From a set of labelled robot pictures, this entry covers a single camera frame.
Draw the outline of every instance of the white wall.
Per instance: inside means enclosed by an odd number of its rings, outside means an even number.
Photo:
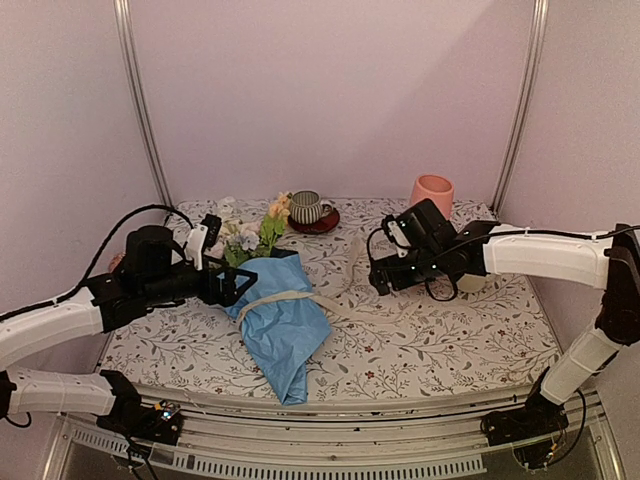
[[[111,226],[157,201],[112,2],[0,2],[0,311],[72,287]],[[114,245],[99,266],[122,249]],[[100,339],[32,358],[86,371]],[[51,417],[0,422],[0,478],[36,478]]]
[[[132,2],[174,197],[409,196],[444,174],[490,201],[533,2]]]
[[[502,219],[538,227],[640,223],[640,3],[551,2],[531,115]],[[567,346],[601,292],[536,282]],[[628,478],[640,478],[640,348],[598,379]]]

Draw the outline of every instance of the pink vase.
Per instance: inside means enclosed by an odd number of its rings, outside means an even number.
[[[429,198],[447,220],[451,216],[453,208],[453,183],[439,175],[420,175],[416,178],[411,193],[411,205]]]

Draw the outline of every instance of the red saucer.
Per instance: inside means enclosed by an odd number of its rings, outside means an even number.
[[[329,213],[327,216],[322,217],[316,223],[311,223],[309,225],[303,225],[289,217],[289,226],[296,232],[305,233],[307,235],[320,235],[321,233],[328,233],[336,228],[339,222],[340,212],[338,212],[335,208],[331,210],[331,213]]]

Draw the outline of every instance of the blue cloth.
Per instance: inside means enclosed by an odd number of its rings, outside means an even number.
[[[237,318],[242,308],[260,298],[297,290],[311,292],[299,255],[254,258],[243,270],[258,274],[258,281],[225,311]],[[242,339],[283,405],[307,401],[307,359],[331,332],[324,312],[309,299],[282,300],[260,305],[242,322]]]

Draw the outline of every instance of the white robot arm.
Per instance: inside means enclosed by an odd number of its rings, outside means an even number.
[[[204,254],[220,226],[218,217],[205,216],[191,229],[184,248],[166,227],[142,227],[127,236],[125,257],[113,273],[85,275],[68,294],[0,315],[0,419],[35,411],[92,413],[100,427],[125,437],[175,444],[181,428],[178,407],[166,402],[142,406],[140,395],[120,372],[68,375],[14,364],[67,340],[110,332],[186,298],[233,305],[257,276]],[[181,257],[176,263],[174,252]],[[240,277],[245,281],[236,282]]]
[[[445,275],[454,294],[437,299],[444,301],[455,298],[456,282],[466,274],[520,273],[605,290],[595,322],[540,375],[525,406],[485,416],[482,429],[489,443],[509,443],[566,428],[563,404],[623,346],[640,341],[638,229],[617,225],[611,232],[583,234],[476,221],[458,233],[425,200],[383,220],[378,230],[385,232],[398,252],[381,259],[369,254],[369,281],[381,295],[391,288],[401,290],[424,282],[433,296],[429,282]]]

